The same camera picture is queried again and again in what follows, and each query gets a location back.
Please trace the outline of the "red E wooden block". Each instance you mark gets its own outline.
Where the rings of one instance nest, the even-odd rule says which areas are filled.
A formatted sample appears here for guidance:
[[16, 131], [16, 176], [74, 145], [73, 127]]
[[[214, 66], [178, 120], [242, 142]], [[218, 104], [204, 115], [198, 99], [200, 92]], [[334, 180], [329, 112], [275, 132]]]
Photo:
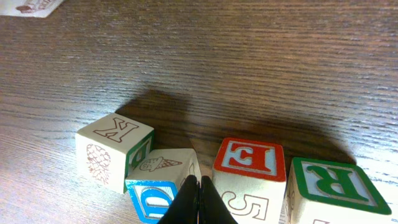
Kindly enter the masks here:
[[392, 210], [359, 166], [295, 157], [285, 192], [286, 223], [387, 223]]

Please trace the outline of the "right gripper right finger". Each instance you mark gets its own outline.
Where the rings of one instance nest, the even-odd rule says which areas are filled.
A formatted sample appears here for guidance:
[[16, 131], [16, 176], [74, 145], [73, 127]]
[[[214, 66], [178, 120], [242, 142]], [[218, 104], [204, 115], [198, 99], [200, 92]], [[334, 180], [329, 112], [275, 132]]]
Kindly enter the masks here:
[[201, 177], [199, 224], [237, 224], [208, 176]]

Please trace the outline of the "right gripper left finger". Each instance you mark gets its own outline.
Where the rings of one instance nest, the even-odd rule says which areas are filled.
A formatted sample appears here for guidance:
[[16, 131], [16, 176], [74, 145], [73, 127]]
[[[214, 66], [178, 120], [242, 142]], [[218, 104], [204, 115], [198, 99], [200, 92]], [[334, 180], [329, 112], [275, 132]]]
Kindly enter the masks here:
[[189, 175], [158, 224], [197, 224], [199, 183]]

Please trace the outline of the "wooden block red drawing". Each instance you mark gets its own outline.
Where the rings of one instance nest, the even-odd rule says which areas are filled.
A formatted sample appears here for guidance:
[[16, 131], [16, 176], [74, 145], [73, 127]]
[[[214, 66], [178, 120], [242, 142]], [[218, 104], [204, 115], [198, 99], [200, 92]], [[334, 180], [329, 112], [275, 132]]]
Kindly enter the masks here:
[[75, 134], [77, 171], [117, 193], [125, 178], [153, 150], [154, 128], [111, 113]]

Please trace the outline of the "wooden block red picture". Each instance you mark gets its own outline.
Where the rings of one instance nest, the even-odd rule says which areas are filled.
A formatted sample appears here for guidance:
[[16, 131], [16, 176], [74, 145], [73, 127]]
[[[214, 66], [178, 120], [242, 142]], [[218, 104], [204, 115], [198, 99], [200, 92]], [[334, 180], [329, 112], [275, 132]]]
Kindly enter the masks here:
[[212, 182], [237, 223], [277, 224], [287, 183], [281, 145], [225, 138]]

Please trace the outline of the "blue D wooden block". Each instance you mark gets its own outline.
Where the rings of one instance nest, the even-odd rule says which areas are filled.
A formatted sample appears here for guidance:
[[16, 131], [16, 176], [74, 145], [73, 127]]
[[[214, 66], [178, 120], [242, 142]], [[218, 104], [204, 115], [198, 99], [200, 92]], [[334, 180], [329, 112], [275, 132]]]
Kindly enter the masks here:
[[140, 221], [158, 223], [189, 175], [201, 178], [194, 149], [155, 149], [150, 152], [125, 179]]

